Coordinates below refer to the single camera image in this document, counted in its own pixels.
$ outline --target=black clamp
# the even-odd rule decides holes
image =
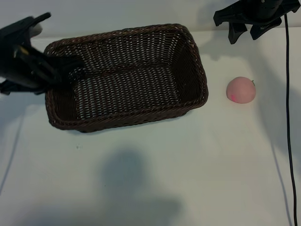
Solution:
[[[0,30],[0,92],[40,94],[52,87],[68,86],[69,72],[82,66],[75,57],[47,56],[31,45],[30,38],[41,33],[39,22],[51,17],[45,13],[13,23]]]
[[[219,26],[229,22],[229,40],[234,44],[247,31],[245,24],[252,24],[250,34],[253,40],[281,24],[281,16],[300,7],[298,0],[240,0],[216,11],[214,22]]]

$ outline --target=white table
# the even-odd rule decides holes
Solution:
[[[209,99],[177,119],[81,134],[48,123],[44,95],[1,96],[0,225],[289,225],[285,30],[256,41],[246,32],[235,45],[227,36],[193,33]],[[33,45],[43,50],[54,40],[35,39]],[[291,139],[301,223],[300,40],[301,28],[290,28]],[[255,82],[250,104],[226,98],[228,82],[238,76]]]

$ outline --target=cable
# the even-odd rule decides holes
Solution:
[[[285,33],[286,33],[286,123],[287,123],[287,147],[288,147],[288,157],[290,160],[290,170],[293,185],[293,220],[295,226],[297,223],[297,195],[296,195],[296,185],[295,179],[293,177],[293,160],[292,160],[292,150],[291,150],[291,134],[290,134],[290,110],[289,110],[289,95],[290,95],[290,70],[289,70],[289,36],[288,36],[288,24],[287,15],[284,15],[285,20]]]

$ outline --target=white surface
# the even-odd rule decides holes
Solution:
[[[48,123],[44,96],[0,99],[1,226],[283,226],[293,216],[286,147],[285,30],[230,45],[193,33],[209,99],[183,117],[93,134]],[[301,28],[290,29],[291,136],[301,222]],[[55,39],[37,39],[43,50]],[[226,98],[254,80],[246,105]]]
[[[0,7],[0,27],[27,16],[51,12],[42,23],[40,37],[75,36],[128,27],[180,23],[191,31],[215,27],[213,15],[237,0],[5,0]],[[289,13],[289,25],[301,26],[301,10]]]

